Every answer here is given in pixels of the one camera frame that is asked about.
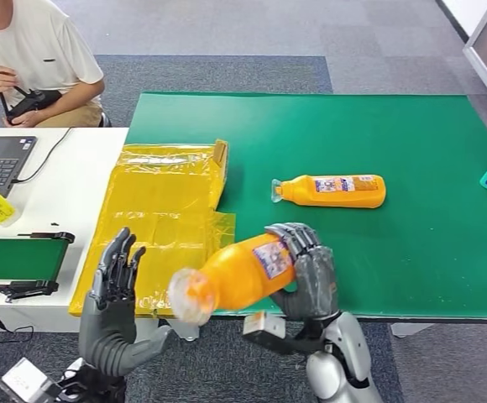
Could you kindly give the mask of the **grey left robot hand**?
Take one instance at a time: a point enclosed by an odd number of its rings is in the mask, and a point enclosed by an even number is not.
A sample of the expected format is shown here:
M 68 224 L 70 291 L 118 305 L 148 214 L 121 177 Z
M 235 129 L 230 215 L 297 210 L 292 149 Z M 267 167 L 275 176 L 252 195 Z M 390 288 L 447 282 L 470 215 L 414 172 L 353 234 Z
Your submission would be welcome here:
M 146 248 L 131 254 L 137 237 L 122 228 L 101 254 L 82 310 L 80 357 L 101 373 L 120 377 L 163 353 L 178 336 L 170 326 L 156 327 L 137 341 L 134 290 L 141 258 Z

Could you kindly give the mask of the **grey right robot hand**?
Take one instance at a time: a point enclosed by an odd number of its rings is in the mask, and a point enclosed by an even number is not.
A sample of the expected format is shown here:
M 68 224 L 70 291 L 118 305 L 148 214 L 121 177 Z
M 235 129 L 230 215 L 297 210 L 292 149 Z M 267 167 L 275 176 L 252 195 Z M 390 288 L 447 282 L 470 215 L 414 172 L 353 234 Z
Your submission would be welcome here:
M 338 311 L 334 258 L 316 232 L 300 222 L 275 223 L 265 231 L 288 250 L 295 270 L 296 289 L 282 288 L 270 298 L 293 321 L 330 317 Z

